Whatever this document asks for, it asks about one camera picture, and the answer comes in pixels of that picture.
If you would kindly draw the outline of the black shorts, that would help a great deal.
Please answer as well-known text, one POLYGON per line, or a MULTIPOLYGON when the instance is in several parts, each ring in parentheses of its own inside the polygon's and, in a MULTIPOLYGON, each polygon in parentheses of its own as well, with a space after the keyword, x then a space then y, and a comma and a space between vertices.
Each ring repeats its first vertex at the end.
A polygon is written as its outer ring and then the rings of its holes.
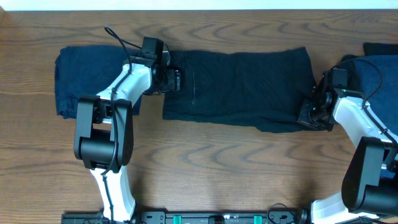
POLYGON ((297 117, 316 85, 305 47, 274 53, 173 51, 181 89, 165 94, 163 119, 306 131, 297 117))

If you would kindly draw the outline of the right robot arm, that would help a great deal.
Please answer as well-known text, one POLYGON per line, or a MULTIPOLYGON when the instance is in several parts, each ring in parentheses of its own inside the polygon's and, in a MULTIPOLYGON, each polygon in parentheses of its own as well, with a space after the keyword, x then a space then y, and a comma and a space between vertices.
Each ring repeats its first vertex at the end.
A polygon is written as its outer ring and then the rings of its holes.
POLYGON ((356 148, 340 192, 301 209, 296 223, 382 223, 397 216, 397 135, 372 111, 363 93, 349 88, 346 70, 323 74, 303 101, 298 123, 313 129, 339 124, 356 148))

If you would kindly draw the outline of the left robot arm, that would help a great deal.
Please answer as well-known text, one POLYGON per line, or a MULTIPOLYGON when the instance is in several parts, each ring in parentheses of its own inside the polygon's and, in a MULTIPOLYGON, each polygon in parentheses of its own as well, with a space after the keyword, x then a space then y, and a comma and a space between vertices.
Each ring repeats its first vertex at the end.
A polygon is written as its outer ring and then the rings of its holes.
POLYGON ((74 154, 95 178, 104 210, 64 214, 62 223, 137 221, 127 174, 134 147, 132 108, 141 95, 180 91, 181 73, 170 66, 170 61, 168 45, 146 36, 138 55, 128 55, 120 75, 109 87, 79 99, 74 154))

